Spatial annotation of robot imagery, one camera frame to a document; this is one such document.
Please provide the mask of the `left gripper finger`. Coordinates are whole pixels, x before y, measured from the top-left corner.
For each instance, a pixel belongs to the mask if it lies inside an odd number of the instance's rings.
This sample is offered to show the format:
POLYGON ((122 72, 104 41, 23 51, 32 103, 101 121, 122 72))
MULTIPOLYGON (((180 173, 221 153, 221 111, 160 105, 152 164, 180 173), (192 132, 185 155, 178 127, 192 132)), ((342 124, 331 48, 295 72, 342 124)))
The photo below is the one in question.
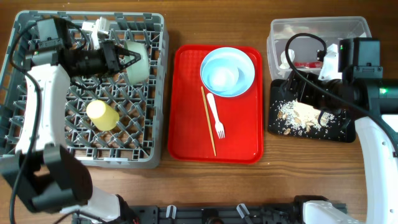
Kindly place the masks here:
POLYGON ((119 46, 119 45, 115 45, 114 48, 115 48, 114 51, 115 51, 118 55, 133 56, 134 58, 140 57, 140 53, 137 53, 137 52, 128 50, 128 49, 126 49, 126 48, 124 48, 124 47, 121 47, 121 46, 119 46))
POLYGON ((135 64, 136 62, 140 61, 141 55, 140 54, 133 54, 133 55, 119 55, 120 59, 130 59, 125 63, 119 64, 119 72, 127 69, 131 65, 135 64))

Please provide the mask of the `green bowl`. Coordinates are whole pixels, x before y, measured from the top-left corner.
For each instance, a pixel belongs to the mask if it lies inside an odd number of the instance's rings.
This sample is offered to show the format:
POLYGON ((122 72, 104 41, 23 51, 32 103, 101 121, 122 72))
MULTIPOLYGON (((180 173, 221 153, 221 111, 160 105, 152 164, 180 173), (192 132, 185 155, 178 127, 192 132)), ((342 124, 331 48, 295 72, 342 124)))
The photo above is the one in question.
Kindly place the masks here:
POLYGON ((145 44, 141 44, 133 41, 125 41, 124 48, 140 54, 141 59, 129 66, 127 71, 127 77, 129 83, 135 85, 140 82, 144 82, 149 78, 149 56, 145 44))

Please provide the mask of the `red sauce packet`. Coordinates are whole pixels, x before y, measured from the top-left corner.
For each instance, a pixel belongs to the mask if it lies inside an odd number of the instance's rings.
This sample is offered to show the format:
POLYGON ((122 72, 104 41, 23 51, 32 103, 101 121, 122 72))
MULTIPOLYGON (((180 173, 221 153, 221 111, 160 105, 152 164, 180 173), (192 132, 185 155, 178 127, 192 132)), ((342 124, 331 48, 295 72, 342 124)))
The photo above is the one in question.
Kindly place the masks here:
POLYGON ((323 63, 322 62, 295 62, 294 63, 295 67, 297 68, 322 68, 323 63))

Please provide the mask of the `food scraps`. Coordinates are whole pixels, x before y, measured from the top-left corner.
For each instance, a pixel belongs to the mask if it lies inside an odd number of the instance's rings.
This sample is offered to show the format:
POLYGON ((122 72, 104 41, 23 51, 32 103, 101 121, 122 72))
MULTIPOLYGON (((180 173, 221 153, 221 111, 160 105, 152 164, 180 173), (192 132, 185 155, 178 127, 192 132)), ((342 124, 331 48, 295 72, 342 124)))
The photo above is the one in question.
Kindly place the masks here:
POLYGON ((298 134, 302 136, 309 134, 310 131, 317 134, 322 129, 330 128, 336 120, 335 115, 299 103, 297 100, 278 101, 274 111, 277 113, 276 119, 271 124, 282 128, 279 132, 284 135, 298 134))

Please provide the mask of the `yellow cup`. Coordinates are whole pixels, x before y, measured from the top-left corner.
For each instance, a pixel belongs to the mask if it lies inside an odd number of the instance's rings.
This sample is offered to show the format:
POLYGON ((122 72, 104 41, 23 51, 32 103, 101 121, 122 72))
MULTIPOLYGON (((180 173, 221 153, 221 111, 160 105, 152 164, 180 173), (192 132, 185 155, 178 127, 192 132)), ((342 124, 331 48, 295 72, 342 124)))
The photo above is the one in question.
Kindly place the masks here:
POLYGON ((86 107, 86 113, 100 131, 112 130, 119 121, 119 113, 101 100, 90 102, 86 107))

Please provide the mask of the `wooden chopstick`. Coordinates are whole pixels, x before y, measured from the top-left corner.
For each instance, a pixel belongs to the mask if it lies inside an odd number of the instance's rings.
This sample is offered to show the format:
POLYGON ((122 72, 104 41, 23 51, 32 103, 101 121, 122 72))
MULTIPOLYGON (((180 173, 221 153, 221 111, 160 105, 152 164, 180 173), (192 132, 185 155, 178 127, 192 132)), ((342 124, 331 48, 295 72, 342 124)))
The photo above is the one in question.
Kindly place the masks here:
POLYGON ((206 122, 207 122, 207 125, 208 125, 208 131, 209 131, 210 139, 211 139, 211 145, 212 145, 212 148, 213 148, 213 154, 216 157, 217 156, 216 147, 215 147, 215 142, 214 142, 214 137, 213 137, 213 131, 212 131, 212 128, 211 128, 210 116, 209 116, 208 107, 207 107, 207 103, 206 103, 204 87, 201 86, 200 89, 201 89, 201 95, 202 95, 204 109, 205 109, 205 114, 206 114, 206 122))

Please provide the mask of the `large light blue plate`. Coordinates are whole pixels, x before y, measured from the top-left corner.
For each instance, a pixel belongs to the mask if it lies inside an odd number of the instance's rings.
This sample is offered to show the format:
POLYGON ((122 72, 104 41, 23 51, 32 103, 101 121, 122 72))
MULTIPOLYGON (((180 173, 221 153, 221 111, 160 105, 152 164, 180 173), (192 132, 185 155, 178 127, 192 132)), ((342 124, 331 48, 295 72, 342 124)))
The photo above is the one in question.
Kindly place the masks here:
POLYGON ((239 77, 236 86, 232 90, 224 92, 216 92, 210 90, 213 94, 221 97, 232 98, 242 95, 243 93, 248 91, 248 89, 254 83, 255 68, 252 60, 246 53, 232 47, 221 47, 212 50, 202 60, 202 63, 200 65, 200 71, 203 62, 214 58, 225 58, 232 61, 239 70, 239 77))

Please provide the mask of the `small light blue bowl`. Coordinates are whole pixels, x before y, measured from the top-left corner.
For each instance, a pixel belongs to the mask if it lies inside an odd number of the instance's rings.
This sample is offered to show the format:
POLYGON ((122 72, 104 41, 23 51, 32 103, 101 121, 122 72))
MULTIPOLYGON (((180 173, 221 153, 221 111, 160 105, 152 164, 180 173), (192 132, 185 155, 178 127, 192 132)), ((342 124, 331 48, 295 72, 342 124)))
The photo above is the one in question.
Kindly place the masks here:
POLYGON ((203 84, 209 90, 224 92, 232 90, 236 86, 239 70, 228 59, 214 58, 203 62, 200 76, 203 84))

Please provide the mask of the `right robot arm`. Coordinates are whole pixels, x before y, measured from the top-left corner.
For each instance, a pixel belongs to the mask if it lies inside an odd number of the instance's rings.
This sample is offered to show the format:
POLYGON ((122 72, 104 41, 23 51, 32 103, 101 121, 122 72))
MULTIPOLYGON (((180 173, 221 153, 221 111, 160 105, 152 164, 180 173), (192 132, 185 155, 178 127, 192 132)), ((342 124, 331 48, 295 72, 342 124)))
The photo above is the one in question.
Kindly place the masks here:
POLYGON ((397 223, 397 80, 384 79, 380 41, 343 39, 338 44, 340 79, 320 80, 285 57, 291 73, 281 86, 318 110, 352 114, 363 153, 366 223, 397 223))

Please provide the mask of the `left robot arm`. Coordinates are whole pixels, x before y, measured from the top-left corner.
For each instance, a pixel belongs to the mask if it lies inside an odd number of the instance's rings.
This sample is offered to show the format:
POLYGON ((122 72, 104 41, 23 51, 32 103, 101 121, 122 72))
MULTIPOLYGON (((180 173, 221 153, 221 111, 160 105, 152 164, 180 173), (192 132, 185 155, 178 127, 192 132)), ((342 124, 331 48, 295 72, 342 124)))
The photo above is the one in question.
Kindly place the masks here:
POLYGON ((120 195, 96 188, 90 172, 69 153, 65 138, 65 103, 73 77, 110 77, 141 60, 138 52, 104 41, 98 49, 74 47, 73 22, 59 17, 34 23, 39 42, 18 67, 27 81, 22 133, 15 154, 1 159, 1 175, 32 213, 82 216, 95 223, 139 223, 120 195))

